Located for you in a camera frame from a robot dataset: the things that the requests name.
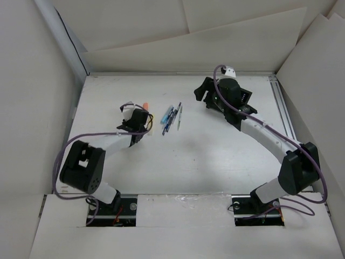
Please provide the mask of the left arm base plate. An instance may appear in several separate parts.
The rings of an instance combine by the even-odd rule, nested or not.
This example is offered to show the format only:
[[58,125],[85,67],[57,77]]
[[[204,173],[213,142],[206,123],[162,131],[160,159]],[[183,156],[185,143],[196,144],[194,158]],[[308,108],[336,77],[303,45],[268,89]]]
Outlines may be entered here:
[[135,227],[137,212],[137,195],[121,195],[116,205],[105,204],[99,201],[96,211],[94,200],[85,199],[88,204],[86,223],[95,215],[94,220],[87,227]]

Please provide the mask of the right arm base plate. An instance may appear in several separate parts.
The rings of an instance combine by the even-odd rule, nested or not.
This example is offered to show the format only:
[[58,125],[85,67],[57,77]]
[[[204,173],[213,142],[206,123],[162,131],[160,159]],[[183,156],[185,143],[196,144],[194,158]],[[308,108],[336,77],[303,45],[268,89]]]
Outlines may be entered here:
[[285,225],[279,199],[256,207],[250,195],[232,195],[227,209],[233,212],[236,227]]

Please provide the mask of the aluminium rail right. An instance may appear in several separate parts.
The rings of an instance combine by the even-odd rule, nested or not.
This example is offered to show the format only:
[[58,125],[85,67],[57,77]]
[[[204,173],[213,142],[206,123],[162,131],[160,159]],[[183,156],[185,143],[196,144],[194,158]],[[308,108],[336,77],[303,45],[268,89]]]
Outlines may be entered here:
[[273,91],[273,95],[275,98],[275,102],[277,104],[277,108],[282,120],[285,135],[289,138],[292,138],[293,140],[297,140],[295,131],[292,125],[292,121],[290,119],[289,112],[288,112],[288,109],[287,109],[287,106],[282,94],[281,85],[278,79],[276,78],[275,74],[273,74],[272,76],[269,76],[268,79],[269,79],[269,82]]

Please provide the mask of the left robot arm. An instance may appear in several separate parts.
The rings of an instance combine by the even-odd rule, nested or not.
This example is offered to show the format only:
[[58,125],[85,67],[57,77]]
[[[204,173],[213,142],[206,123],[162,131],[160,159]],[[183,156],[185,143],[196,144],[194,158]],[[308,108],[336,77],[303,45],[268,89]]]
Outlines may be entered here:
[[102,179],[105,160],[123,149],[138,143],[152,128],[152,121],[143,107],[135,108],[130,117],[125,117],[117,132],[86,133],[70,141],[72,145],[63,164],[57,171],[60,182],[71,186],[93,201],[93,206],[101,207],[109,214],[121,207],[120,192]]

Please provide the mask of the light blue pen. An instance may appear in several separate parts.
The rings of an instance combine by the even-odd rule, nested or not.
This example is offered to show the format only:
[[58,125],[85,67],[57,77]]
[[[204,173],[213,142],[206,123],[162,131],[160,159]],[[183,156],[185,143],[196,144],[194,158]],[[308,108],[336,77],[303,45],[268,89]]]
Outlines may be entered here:
[[174,108],[173,105],[170,105],[170,106],[169,106],[169,108],[167,109],[167,111],[165,112],[163,118],[162,118],[161,121],[160,121],[160,124],[161,124],[161,125],[163,125],[163,124],[166,123],[166,120],[167,120],[167,118],[168,118],[170,112],[173,110],[173,108]]

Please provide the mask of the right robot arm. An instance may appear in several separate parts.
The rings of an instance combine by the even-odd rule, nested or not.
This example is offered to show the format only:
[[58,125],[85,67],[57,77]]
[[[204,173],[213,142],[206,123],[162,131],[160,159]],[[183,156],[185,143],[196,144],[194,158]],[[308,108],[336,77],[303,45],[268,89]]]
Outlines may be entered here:
[[194,90],[197,101],[220,112],[230,125],[260,143],[281,164],[276,178],[250,192],[247,205],[257,216],[277,199],[298,196],[323,177],[317,147],[311,142],[303,144],[288,138],[264,122],[258,111],[248,104],[251,94],[233,78],[206,77]]

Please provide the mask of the green white pen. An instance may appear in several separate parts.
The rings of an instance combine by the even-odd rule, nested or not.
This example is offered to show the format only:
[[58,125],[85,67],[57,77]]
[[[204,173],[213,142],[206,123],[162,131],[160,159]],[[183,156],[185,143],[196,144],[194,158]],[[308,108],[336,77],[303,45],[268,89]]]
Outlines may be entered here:
[[181,105],[180,111],[178,114],[178,123],[177,123],[177,130],[180,130],[180,125],[181,125],[181,119],[182,119],[182,111],[183,111],[183,106]]

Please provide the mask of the dark blue pen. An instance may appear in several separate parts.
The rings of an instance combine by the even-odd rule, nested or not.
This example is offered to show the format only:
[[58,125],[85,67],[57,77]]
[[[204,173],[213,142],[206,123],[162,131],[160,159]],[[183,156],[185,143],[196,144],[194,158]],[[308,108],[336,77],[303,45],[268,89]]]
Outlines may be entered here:
[[163,128],[163,132],[162,135],[165,135],[166,133],[168,133],[170,126],[173,124],[173,121],[175,120],[178,111],[180,110],[181,107],[181,102],[177,105],[176,108],[172,107],[170,113],[168,114],[166,120],[164,121],[164,128]]

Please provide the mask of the yellow highlighter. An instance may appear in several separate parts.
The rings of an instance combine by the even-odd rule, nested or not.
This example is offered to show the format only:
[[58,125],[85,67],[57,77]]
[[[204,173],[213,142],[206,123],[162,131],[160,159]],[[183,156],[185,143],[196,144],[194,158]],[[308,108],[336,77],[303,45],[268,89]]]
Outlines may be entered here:
[[154,119],[149,119],[147,123],[147,129],[149,130],[147,135],[152,136],[154,132]]

